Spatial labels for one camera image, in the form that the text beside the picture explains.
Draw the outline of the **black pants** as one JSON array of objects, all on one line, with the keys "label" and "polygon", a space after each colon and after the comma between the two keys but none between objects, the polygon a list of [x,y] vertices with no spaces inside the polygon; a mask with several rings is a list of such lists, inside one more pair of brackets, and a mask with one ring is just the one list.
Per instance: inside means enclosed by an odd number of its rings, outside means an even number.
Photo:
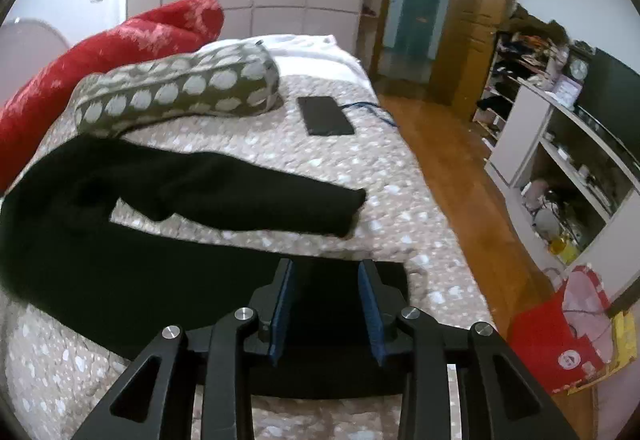
[{"label": "black pants", "polygon": [[[167,325],[216,323],[271,282],[281,254],[165,238],[113,223],[118,202],[154,221],[179,215],[219,230],[344,238],[364,190],[213,153],[76,137],[38,161],[1,210],[1,283],[98,345],[134,359]],[[358,265],[317,253],[296,270],[282,356],[255,362],[259,396],[399,394],[406,374],[371,351]]]}]

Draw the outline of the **red shopping bag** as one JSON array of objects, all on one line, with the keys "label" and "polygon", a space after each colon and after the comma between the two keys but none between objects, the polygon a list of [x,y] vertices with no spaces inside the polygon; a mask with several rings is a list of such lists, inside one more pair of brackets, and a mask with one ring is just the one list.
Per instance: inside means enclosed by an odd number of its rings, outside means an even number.
[{"label": "red shopping bag", "polygon": [[587,334],[578,335],[563,312],[564,293],[517,315],[508,344],[548,394],[559,394],[605,368]]}]

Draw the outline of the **black smartphone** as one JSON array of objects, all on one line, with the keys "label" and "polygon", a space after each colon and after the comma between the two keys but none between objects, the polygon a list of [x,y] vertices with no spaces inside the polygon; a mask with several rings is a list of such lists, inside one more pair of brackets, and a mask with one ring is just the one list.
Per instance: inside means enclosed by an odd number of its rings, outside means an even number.
[{"label": "black smartphone", "polygon": [[297,104],[309,136],[350,136],[356,133],[352,123],[331,96],[299,97]]}]

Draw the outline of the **red rolled blanket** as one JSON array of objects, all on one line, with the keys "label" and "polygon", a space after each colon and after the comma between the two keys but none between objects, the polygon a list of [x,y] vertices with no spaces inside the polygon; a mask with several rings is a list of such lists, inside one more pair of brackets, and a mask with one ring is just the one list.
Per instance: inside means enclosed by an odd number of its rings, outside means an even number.
[{"label": "red rolled blanket", "polygon": [[1,108],[1,190],[6,191],[87,75],[194,52],[224,25],[218,0],[178,0],[90,36],[34,75]]}]

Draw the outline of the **olive pillow with white hedgehogs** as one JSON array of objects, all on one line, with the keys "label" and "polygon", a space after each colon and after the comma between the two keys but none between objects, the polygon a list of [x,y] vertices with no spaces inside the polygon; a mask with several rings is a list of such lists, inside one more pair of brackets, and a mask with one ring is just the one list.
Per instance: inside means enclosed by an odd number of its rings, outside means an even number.
[{"label": "olive pillow with white hedgehogs", "polygon": [[276,61],[260,42],[128,64],[83,78],[74,90],[80,134],[119,136],[181,116],[241,117],[280,106]]}]

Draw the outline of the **round white headboard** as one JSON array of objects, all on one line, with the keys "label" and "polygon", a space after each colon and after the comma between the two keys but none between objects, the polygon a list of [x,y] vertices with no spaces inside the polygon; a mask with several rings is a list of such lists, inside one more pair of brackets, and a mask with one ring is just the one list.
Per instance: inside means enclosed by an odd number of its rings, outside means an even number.
[{"label": "round white headboard", "polygon": [[0,30],[0,101],[5,104],[34,75],[70,48],[50,24],[15,18]]}]

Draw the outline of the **white bed sheet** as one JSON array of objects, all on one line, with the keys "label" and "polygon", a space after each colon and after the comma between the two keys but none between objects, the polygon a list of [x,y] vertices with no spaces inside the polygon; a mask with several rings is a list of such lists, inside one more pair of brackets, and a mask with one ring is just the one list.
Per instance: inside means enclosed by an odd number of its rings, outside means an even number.
[{"label": "white bed sheet", "polygon": [[281,76],[343,81],[372,90],[371,82],[357,58],[337,45],[333,35],[272,34],[209,43],[198,54],[233,45],[261,44],[277,64]]}]

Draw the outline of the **white desk clock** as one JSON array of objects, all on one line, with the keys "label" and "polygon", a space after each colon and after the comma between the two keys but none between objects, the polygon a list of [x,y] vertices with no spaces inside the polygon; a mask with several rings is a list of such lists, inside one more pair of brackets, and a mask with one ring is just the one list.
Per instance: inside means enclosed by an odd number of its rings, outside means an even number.
[{"label": "white desk clock", "polygon": [[576,83],[585,81],[589,72],[590,59],[582,56],[573,56],[567,61],[567,76]]}]

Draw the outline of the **brown wooden door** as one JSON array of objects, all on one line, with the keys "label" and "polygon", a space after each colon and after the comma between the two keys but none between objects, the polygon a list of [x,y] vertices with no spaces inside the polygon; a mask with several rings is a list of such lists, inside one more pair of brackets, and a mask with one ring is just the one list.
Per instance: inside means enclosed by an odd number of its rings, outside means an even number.
[{"label": "brown wooden door", "polygon": [[[425,96],[448,104],[463,121],[472,119],[476,101],[484,92],[498,27],[508,16],[509,5],[510,0],[449,1],[435,70],[425,86]],[[390,0],[381,0],[369,66],[371,80],[384,90],[392,81],[378,70],[378,60],[389,12]]]}]

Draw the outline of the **black television screen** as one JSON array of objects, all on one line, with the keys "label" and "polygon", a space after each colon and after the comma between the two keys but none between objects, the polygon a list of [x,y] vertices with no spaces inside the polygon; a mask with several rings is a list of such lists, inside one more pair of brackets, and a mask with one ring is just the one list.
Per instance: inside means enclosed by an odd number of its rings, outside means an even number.
[{"label": "black television screen", "polygon": [[597,48],[577,105],[639,161],[640,76]]}]

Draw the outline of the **white shelf unit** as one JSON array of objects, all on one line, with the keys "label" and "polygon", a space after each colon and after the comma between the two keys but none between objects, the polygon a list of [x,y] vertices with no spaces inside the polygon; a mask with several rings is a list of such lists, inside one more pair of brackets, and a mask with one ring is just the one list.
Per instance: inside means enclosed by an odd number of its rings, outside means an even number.
[{"label": "white shelf unit", "polygon": [[530,29],[496,37],[473,121],[486,131],[486,171],[524,249],[553,284],[587,265],[614,301],[639,283],[639,161],[577,105],[567,76],[585,43]]}]

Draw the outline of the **pink round fan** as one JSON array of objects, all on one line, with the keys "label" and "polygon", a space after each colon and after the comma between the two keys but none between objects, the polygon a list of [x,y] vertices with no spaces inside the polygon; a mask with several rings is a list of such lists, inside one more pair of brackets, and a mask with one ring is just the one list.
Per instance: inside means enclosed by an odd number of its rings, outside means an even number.
[{"label": "pink round fan", "polygon": [[601,278],[589,266],[577,266],[563,284],[562,313],[577,339],[587,339],[603,363],[614,354],[610,301]]}]

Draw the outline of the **beige dotted quilted bedspread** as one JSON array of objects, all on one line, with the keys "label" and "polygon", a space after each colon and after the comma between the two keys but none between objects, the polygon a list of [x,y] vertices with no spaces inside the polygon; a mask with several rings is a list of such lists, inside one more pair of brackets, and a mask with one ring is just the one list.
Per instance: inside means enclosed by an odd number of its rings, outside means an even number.
[{"label": "beige dotted quilted bedspread", "polygon": [[288,397],[255,401],[262,438],[380,438],[397,417],[349,320],[361,260],[442,322],[489,318],[406,141],[359,109],[370,90],[294,75],[280,94],[118,138],[79,134],[73,104],[53,122],[1,210],[1,391],[30,438],[70,438],[162,327],[213,323],[284,257]]}]

